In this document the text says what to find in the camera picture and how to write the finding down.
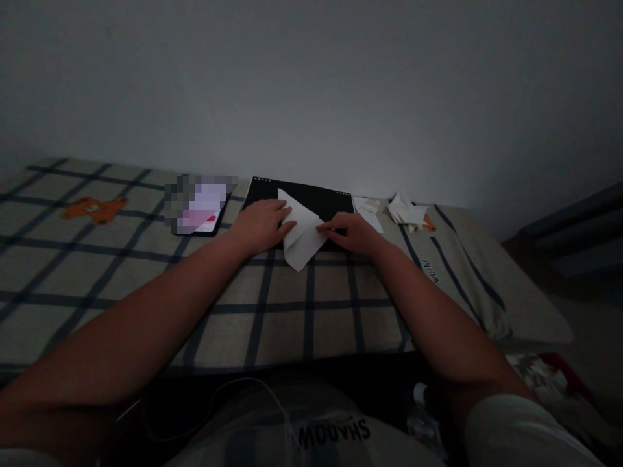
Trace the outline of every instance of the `white paper pieces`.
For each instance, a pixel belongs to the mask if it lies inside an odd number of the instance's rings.
[[[407,224],[409,233],[414,231],[416,226],[422,229],[422,226],[426,224],[424,216],[427,209],[428,206],[414,206],[408,197],[400,193],[396,193],[394,199],[387,206],[393,221],[397,224]]]
[[[378,211],[381,203],[377,200],[371,200],[363,197],[352,197],[352,203],[355,207],[355,211],[357,211],[361,217],[368,222],[368,224],[374,227],[379,234],[382,234],[383,228],[376,217],[376,212]]]
[[[284,256],[286,263],[300,272],[327,240],[325,233],[316,230],[316,226],[324,222],[282,189],[277,189],[277,197],[286,201],[285,208],[292,208],[284,224],[288,221],[297,222],[284,238]]]

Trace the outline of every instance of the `white cable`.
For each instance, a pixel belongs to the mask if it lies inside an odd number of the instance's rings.
[[[299,444],[299,440],[297,440],[297,437],[294,434],[294,429],[292,428],[292,424],[290,423],[290,417],[288,416],[286,410],[283,408],[283,406],[281,405],[281,402],[279,402],[279,399],[277,398],[277,396],[275,395],[273,390],[270,388],[270,386],[268,384],[264,383],[264,381],[262,381],[260,379],[257,379],[257,378],[253,378],[253,377],[242,377],[242,378],[235,379],[233,381],[229,381],[228,383],[225,383],[225,384],[221,385],[214,392],[214,394],[212,394],[212,398],[210,399],[210,404],[208,406],[208,412],[203,417],[203,419],[197,425],[195,425],[193,428],[183,432],[180,435],[175,435],[175,436],[172,436],[172,437],[169,437],[169,438],[158,438],[158,437],[156,437],[153,434],[153,432],[151,431],[151,428],[149,427],[149,423],[147,423],[147,415],[145,413],[145,404],[143,404],[143,407],[142,407],[143,424],[145,426],[145,430],[147,432],[147,435],[152,440],[154,440],[156,442],[168,442],[168,441],[173,441],[173,440],[176,440],[176,439],[184,438],[184,437],[192,434],[194,431],[196,431],[199,428],[201,428],[208,421],[208,419],[210,417],[210,414],[212,413],[212,403],[214,402],[214,398],[219,393],[219,391],[221,389],[229,386],[229,385],[232,385],[234,383],[239,383],[240,381],[253,381],[255,383],[259,383],[273,397],[273,399],[275,400],[275,402],[277,404],[277,407],[279,408],[281,414],[284,416],[284,464],[285,465],[291,465],[291,456],[290,456],[291,443],[288,440],[288,438],[290,438],[291,440],[294,441],[296,447],[298,448],[298,453],[299,453],[299,456],[300,456],[300,459],[301,459],[301,463],[303,463],[303,465],[304,465],[304,458],[302,456],[303,449],[302,449],[302,447]],[[134,404],[132,404],[132,406],[129,409],[127,409],[117,420],[120,420],[127,412],[129,412],[140,401],[141,401],[141,399],[139,399]]]

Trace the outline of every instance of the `bed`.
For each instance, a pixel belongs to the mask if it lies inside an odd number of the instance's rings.
[[[164,225],[164,184],[176,173],[48,158],[1,185],[0,371],[19,372],[209,237]],[[218,235],[236,220],[241,181]],[[378,218],[398,245],[500,347],[566,344],[570,326],[465,210],[433,205],[434,229],[409,233],[386,200]],[[355,353],[413,351],[366,257],[320,251],[300,272],[283,250],[244,264],[167,369],[254,370]]]

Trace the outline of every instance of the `white shirt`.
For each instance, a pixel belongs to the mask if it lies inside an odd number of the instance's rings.
[[[293,434],[285,453],[284,419],[269,394],[247,391],[228,402],[170,467],[230,465],[442,466],[407,434],[361,414],[339,391],[320,384],[273,387]],[[601,466],[583,444],[540,405],[512,395],[473,408],[465,428],[471,466]],[[57,467],[52,457],[24,449],[0,451],[0,466]]]

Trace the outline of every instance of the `notebook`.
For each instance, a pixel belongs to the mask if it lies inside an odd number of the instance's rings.
[[[277,199],[278,189],[282,189],[316,213],[324,222],[330,221],[339,212],[354,213],[350,193],[261,177],[253,177],[251,180],[243,209],[261,199]],[[283,244],[280,243],[277,248],[283,248]],[[328,241],[321,247],[321,250],[341,251],[342,248]]]

